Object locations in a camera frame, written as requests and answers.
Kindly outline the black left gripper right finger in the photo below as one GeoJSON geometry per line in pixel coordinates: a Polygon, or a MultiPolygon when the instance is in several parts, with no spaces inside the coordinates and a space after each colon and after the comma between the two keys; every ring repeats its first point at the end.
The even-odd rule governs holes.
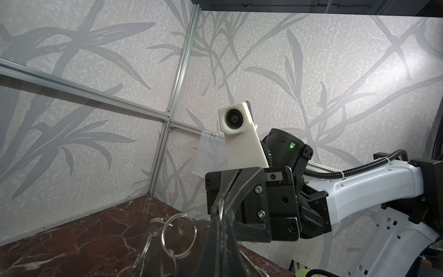
{"type": "Polygon", "coordinates": [[[247,277],[248,271],[239,252],[238,243],[228,216],[221,217],[221,275],[247,277]]]}

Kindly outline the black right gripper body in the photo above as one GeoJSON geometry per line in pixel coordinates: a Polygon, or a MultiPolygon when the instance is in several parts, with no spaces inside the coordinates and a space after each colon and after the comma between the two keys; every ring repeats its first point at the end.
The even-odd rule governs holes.
{"type": "Polygon", "coordinates": [[[326,191],[311,188],[289,167],[268,168],[265,174],[274,241],[307,240],[332,231],[326,191]]]}

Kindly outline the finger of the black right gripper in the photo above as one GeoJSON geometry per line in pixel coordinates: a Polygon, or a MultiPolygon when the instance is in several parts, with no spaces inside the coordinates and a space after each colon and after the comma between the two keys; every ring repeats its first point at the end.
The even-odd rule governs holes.
{"type": "Polygon", "coordinates": [[[208,213],[227,222],[238,241],[271,242],[265,170],[260,167],[205,175],[208,213]]]}

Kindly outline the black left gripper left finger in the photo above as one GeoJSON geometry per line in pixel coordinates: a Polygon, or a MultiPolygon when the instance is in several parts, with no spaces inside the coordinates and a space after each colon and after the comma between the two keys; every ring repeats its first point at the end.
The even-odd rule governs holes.
{"type": "Polygon", "coordinates": [[[222,275],[222,217],[222,208],[217,208],[212,213],[209,233],[195,277],[221,277],[222,275]]]}

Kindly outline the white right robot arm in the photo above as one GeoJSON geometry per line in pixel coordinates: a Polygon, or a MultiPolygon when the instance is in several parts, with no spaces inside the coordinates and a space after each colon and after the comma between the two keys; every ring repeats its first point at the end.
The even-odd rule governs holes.
{"type": "Polygon", "coordinates": [[[443,235],[443,164],[407,160],[403,150],[343,172],[306,169],[312,149],[272,129],[223,126],[228,169],[208,173],[210,232],[202,276],[245,277],[238,241],[296,241],[331,231],[342,219],[379,205],[376,229],[350,277],[404,277],[443,235]]]}

